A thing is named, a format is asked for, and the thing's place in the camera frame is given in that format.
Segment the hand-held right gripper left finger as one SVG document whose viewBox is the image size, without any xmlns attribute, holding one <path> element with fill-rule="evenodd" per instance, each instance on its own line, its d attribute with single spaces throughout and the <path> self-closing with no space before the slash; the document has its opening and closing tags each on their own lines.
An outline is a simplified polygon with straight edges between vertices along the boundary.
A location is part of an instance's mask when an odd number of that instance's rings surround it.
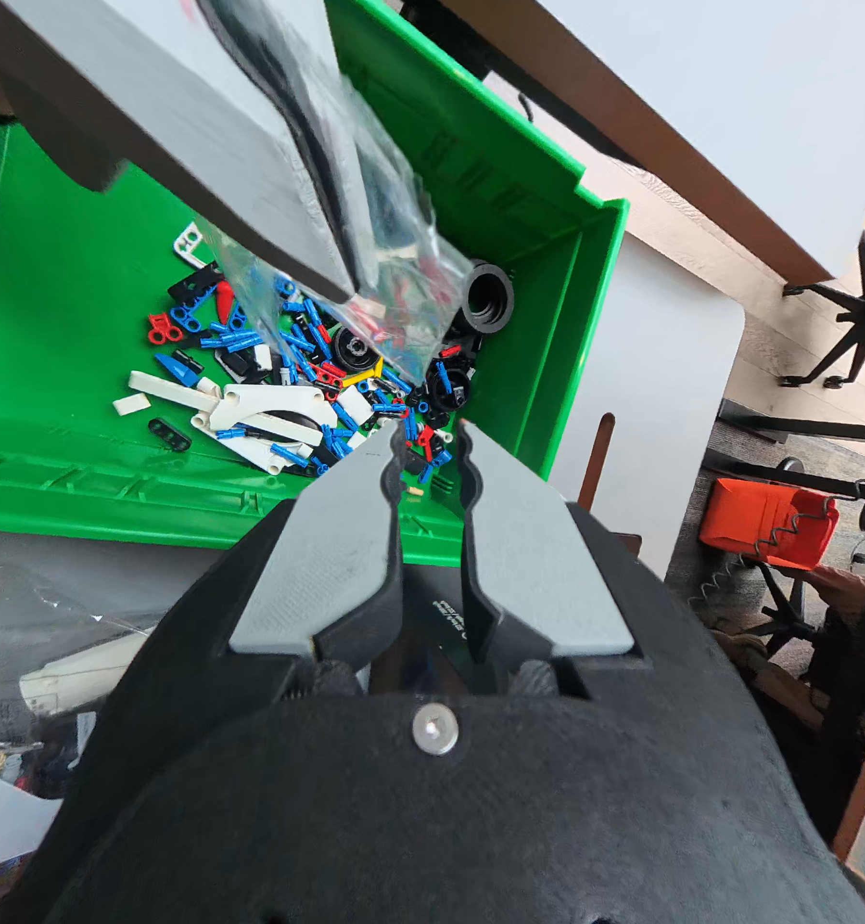
<svg viewBox="0 0 865 924">
<path fill-rule="evenodd" d="M 369 664 L 394 642 L 405 452 L 381 428 L 230 550 L 231 653 Z"/>
</svg>

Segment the pile of lego pieces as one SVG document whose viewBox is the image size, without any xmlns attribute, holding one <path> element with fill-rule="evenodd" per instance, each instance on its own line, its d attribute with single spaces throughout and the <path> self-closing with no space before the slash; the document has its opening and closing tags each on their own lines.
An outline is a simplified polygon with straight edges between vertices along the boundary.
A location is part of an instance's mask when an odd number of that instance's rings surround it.
<svg viewBox="0 0 865 924">
<path fill-rule="evenodd" d="M 323 443 L 312 450 L 307 463 L 273 444 L 277 454 L 296 464 L 277 476 L 317 478 L 383 426 L 397 423 L 403 428 L 407 449 L 407 493 L 422 497 L 423 487 L 452 460 L 448 451 L 453 440 L 450 428 L 459 412 L 430 407 L 426 389 L 429 368 L 443 361 L 461 366 L 472 379 L 483 341 L 491 335 L 468 329 L 460 318 L 460 306 L 418 385 L 401 378 L 384 359 L 380 378 L 344 378 L 344 372 L 333 364 L 331 350 L 332 335 L 341 324 L 334 322 L 328 308 L 298 295 L 294 283 L 278 283 L 279 320 L 284 332 L 279 335 L 278 347 L 269 346 L 217 262 L 204 262 L 197 254 L 202 242 L 195 223 L 174 242 L 175 253 L 193 267 L 193 272 L 168 290 L 171 307 L 148 317 L 147 339 L 158 348 L 153 355 L 158 373 L 130 372 L 126 395 L 112 402 L 115 413 L 120 418 L 150 413 L 152 398 L 157 398 L 191 411 L 192 417 L 210 398 L 221 398 L 224 389 L 235 384 L 318 388 L 332 404 L 337 425 L 334 429 L 323 427 Z"/>
</svg>

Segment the black office chair base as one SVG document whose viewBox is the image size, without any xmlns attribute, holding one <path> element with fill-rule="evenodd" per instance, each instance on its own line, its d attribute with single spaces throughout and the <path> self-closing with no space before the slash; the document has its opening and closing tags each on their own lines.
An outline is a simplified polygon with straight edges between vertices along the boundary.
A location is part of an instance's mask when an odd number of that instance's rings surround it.
<svg viewBox="0 0 865 924">
<path fill-rule="evenodd" d="M 824 283 L 785 285 L 783 296 L 801 295 L 810 291 L 842 308 L 842 312 L 837 315 L 836 320 L 837 322 L 850 323 L 851 328 L 808 374 L 804 376 L 780 376 L 777 380 L 780 387 L 797 388 L 812 384 L 819 375 L 826 372 L 833 363 L 841 359 L 850 350 L 854 350 L 854 356 L 848 375 L 828 376 L 823 380 L 822 386 L 825 389 L 839 390 L 845 385 L 851 385 L 856 381 L 857 376 L 865 365 L 865 231 L 862 232 L 858 242 L 857 260 L 862 286 L 860 295 L 852 295 Z"/>
</svg>

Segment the black printed box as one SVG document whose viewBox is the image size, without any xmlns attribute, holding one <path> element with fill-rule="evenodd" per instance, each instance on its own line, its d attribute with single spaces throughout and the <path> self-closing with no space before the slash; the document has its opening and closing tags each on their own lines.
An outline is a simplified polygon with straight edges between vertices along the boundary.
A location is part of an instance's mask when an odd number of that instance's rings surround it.
<svg viewBox="0 0 865 924">
<path fill-rule="evenodd" d="M 405 565 L 405 622 L 420 630 L 458 670 L 476 667 L 464 619 L 461 571 L 439 565 Z"/>
</svg>

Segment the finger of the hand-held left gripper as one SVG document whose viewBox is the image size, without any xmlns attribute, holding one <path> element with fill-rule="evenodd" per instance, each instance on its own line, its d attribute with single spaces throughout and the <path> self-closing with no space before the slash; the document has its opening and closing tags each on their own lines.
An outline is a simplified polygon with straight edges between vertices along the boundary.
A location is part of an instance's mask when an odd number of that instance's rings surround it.
<svg viewBox="0 0 865 924">
<path fill-rule="evenodd" d="M 355 292 L 331 147 L 250 2 L 0 2 L 0 95 L 90 191 L 126 164 L 337 302 Z"/>
<path fill-rule="evenodd" d="M 355 117 L 336 62 L 323 2 L 202 2 L 208 27 L 278 118 L 277 160 L 298 210 L 277 268 L 308 271 L 323 296 L 353 296 L 377 283 L 379 262 Z"/>
</svg>

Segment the grey table with brown edge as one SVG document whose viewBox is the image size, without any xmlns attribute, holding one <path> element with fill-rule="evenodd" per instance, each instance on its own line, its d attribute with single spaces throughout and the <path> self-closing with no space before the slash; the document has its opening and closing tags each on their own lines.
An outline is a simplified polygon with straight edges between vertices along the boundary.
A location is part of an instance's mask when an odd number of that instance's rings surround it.
<svg viewBox="0 0 865 924">
<path fill-rule="evenodd" d="M 865 2 L 444 2 L 788 283 L 865 222 Z"/>
</svg>

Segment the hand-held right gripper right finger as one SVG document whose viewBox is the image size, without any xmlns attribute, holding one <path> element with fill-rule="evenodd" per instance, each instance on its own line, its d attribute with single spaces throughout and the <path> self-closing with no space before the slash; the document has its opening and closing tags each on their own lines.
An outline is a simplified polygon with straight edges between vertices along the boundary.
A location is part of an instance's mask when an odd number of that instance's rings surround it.
<svg viewBox="0 0 865 924">
<path fill-rule="evenodd" d="M 563 497 L 477 425 L 457 425 L 472 658 L 619 656 L 634 638 Z"/>
</svg>

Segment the clear bag of white parts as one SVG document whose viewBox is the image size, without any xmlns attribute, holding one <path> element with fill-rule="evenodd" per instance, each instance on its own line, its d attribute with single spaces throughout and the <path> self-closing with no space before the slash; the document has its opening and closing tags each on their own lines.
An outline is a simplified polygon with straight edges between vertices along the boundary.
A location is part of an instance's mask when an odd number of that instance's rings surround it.
<svg viewBox="0 0 865 924">
<path fill-rule="evenodd" d="M 99 713 L 162 610 L 95 611 L 0 559 L 0 780 L 67 794 Z"/>
</svg>

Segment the green plastic bin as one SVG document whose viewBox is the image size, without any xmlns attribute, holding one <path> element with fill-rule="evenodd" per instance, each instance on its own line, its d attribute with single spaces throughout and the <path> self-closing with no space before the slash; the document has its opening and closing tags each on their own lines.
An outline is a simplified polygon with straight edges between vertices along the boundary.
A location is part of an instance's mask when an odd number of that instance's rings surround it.
<svg viewBox="0 0 865 924">
<path fill-rule="evenodd" d="M 383 2 L 327 2 L 343 72 L 431 193 L 466 256 L 508 273 L 462 416 L 547 478 L 619 255 L 624 200 Z M 153 358 L 151 315 L 189 266 L 192 210 L 136 167 L 105 194 L 0 127 L 0 530 L 227 549 L 312 479 L 267 474 L 155 401 L 119 416 Z"/>
</svg>

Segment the large black lego tyre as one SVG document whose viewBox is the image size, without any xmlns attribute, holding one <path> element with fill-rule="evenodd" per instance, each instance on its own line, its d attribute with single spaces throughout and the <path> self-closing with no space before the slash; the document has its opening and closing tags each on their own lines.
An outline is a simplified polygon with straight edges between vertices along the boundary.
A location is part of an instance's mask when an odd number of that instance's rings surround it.
<svg viewBox="0 0 865 924">
<path fill-rule="evenodd" d="M 486 260 L 473 260 L 463 283 L 460 318 L 475 334 L 504 330 L 515 308 L 515 293 L 507 273 Z"/>
</svg>

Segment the clear plastic parts bag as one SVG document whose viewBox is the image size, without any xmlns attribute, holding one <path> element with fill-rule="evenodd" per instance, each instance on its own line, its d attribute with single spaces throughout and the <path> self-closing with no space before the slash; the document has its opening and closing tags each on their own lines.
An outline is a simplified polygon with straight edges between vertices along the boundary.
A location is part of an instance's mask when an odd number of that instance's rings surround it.
<svg viewBox="0 0 865 924">
<path fill-rule="evenodd" d="M 354 293 L 319 295 L 313 283 L 208 225 L 213 252 L 269 346 L 278 347 L 284 332 L 277 284 L 292 282 L 418 384 L 459 312 L 471 262 L 439 235 L 420 177 L 345 77 L 319 66 L 292 85 L 301 126 L 315 132 L 328 169 L 323 190 L 342 206 L 343 240 L 354 246 Z"/>
</svg>

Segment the orange plastic bin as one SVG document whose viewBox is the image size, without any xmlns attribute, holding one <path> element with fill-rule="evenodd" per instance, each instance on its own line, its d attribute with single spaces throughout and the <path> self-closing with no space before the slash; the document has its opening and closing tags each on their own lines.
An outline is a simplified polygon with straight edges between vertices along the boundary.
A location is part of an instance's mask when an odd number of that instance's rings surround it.
<svg viewBox="0 0 865 924">
<path fill-rule="evenodd" d="M 778 483 L 719 478 L 702 517 L 699 540 L 771 567 L 816 568 L 837 528 L 836 500 Z"/>
</svg>

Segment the large white lego panel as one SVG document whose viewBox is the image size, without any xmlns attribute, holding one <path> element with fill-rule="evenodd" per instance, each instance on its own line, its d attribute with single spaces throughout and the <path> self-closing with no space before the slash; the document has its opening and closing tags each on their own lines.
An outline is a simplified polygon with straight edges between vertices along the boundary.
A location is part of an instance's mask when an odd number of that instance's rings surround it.
<svg viewBox="0 0 865 924">
<path fill-rule="evenodd" d="M 323 391 L 301 385 L 230 385 L 191 418 L 195 430 L 271 476 L 296 468 L 273 444 L 307 463 L 323 443 L 323 427 L 337 422 Z"/>
</svg>

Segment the black lego wheel with hub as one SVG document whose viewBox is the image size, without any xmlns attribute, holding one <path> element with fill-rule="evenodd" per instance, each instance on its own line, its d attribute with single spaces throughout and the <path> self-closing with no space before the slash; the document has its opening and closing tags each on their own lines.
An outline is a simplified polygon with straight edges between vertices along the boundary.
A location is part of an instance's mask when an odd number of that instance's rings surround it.
<svg viewBox="0 0 865 924">
<path fill-rule="evenodd" d="M 439 361 L 429 368 L 426 389 L 432 409 L 455 413 L 462 410 L 471 398 L 471 376 L 461 366 Z"/>
<path fill-rule="evenodd" d="M 339 325 L 331 341 L 333 364 L 344 372 L 344 378 L 380 378 L 382 358 L 371 348 L 369 341 Z"/>
</svg>

